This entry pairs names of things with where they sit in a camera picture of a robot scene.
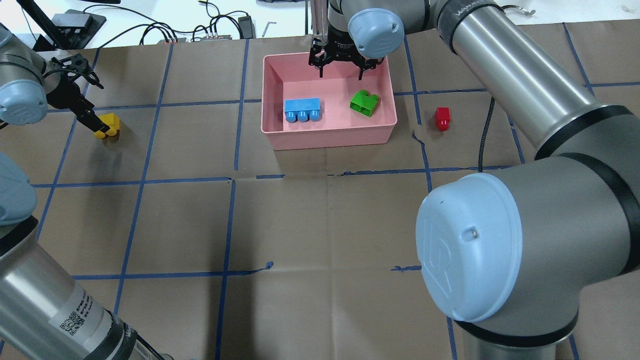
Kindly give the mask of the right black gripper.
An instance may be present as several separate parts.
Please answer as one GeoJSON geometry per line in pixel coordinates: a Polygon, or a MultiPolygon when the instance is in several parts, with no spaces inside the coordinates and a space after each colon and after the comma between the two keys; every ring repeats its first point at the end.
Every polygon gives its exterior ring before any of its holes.
{"type": "Polygon", "coordinates": [[[361,81],[366,70],[375,69],[384,61],[384,58],[367,59],[361,55],[349,33],[334,27],[329,28],[326,43],[314,37],[311,39],[308,65],[315,66],[320,79],[323,79],[324,67],[332,62],[354,64],[359,68],[358,80],[361,81]]]}

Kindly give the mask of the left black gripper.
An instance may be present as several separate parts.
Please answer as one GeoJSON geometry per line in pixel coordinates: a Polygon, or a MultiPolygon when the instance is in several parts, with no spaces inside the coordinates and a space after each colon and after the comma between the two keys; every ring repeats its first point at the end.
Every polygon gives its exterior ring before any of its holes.
{"type": "Polygon", "coordinates": [[[46,91],[49,105],[58,110],[71,110],[77,121],[91,130],[98,139],[108,136],[110,126],[96,115],[95,106],[87,100],[76,83],[77,79],[83,78],[90,85],[103,89],[89,60],[83,55],[71,55],[62,59],[52,57],[46,64],[42,76],[44,80],[58,80],[54,89],[46,91]]]}

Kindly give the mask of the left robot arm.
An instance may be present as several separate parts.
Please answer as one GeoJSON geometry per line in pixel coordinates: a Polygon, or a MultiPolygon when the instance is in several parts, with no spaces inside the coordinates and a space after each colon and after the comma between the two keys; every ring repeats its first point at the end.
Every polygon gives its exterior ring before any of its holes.
{"type": "MultiPolygon", "coordinates": [[[[70,110],[92,132],[116,135],[76,84],[102,88],[80,54],[44,59],[2,26],[2,125],[43,120],[49,107],[70,110]]],[[[105,309],[38,243],[37,194],[29,178],[1,155],[1,339],[30,360],[169,360],[132,326],[105,309]]]]}

